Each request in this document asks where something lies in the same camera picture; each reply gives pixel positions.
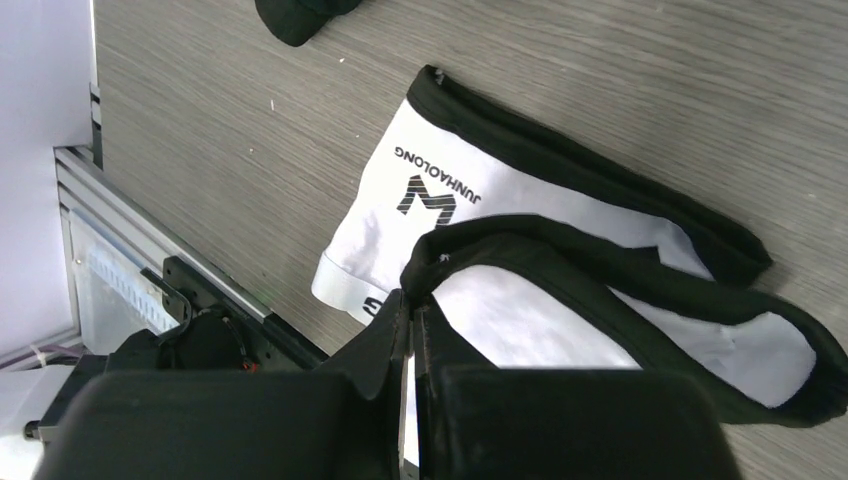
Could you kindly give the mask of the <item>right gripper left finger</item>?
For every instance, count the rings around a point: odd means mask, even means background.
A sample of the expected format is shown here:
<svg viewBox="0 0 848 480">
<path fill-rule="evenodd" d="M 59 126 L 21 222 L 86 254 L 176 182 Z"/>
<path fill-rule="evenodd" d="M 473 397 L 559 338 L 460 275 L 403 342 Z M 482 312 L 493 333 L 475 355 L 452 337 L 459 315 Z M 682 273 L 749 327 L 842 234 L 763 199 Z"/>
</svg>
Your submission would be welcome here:
<svg viewBox="0 0 848 480">
<path fill-rule="evenodd" d="M 399 479 L 408 302 L 308 372 L 107 373 L 74 398 L 39 479 Z"/>
</svg>

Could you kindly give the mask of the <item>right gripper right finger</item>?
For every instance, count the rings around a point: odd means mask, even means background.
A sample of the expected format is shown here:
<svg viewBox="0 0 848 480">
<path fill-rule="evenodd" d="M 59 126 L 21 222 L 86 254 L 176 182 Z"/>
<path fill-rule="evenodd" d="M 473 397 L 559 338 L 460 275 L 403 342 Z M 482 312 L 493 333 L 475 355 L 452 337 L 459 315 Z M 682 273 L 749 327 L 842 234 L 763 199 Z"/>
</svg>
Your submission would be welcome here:
<svg viewBox="0 0 848 480">
<path fill-rule="evenodd" d="M 425 479 L 738 479 L 690 379 L 631 369 L 498 368 L 432 296 L 411 301 Z"/>
</svg>

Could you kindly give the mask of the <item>white black-trimmed underwear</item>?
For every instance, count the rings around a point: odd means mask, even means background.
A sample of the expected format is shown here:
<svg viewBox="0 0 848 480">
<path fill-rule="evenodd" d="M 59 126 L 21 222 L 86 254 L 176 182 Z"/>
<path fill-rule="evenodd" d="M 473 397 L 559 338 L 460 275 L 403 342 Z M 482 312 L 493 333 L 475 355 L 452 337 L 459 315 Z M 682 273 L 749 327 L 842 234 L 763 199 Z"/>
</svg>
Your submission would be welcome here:
<svg viewBox="0 0 848 480">
<path fill-rule="evenodd" d="M 756 291 L 749 229 L 424 66 L 312 281 L 369 324 L 403 290 L 501 368 L 694 380 L 727 424 L 809 428 L 847 411 L 847 355 Z"/>
</svg>

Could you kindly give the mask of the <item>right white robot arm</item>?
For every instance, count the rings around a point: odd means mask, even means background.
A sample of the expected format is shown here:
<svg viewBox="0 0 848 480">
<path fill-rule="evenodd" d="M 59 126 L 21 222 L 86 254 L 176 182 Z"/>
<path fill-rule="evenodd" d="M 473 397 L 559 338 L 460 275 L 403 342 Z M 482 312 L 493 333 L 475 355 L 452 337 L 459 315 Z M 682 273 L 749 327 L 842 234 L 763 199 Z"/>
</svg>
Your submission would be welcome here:
<svg viewBox="0 0 848 480">
<path fill-rule="evenodd" d="M 117 357 L 2 373 L 3 478 L 400 479 L 408 385 L 422 479 L 741 475 L 690 381 L 499 369 L 401 291 L 311 371 L 168 370 L 145 331 Z"/>
</svg>

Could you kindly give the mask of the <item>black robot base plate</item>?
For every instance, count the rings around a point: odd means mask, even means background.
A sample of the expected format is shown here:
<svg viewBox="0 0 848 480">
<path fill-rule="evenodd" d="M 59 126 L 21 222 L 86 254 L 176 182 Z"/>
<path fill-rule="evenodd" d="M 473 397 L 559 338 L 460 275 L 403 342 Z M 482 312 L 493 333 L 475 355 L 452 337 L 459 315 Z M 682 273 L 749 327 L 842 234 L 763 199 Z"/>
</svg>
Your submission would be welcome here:
<svg viewBox="0 0 848 480">
<path fill-rule="evenodd" d="M 178 325 L 162 334 L 131 335 L 110 354 L 105 370 L 308 371 L 328 354 L 279 315 L 252 314 L 184 260 L 163 261 L 163 274 L 141 275 L 161 291 Z"/>
</svg>

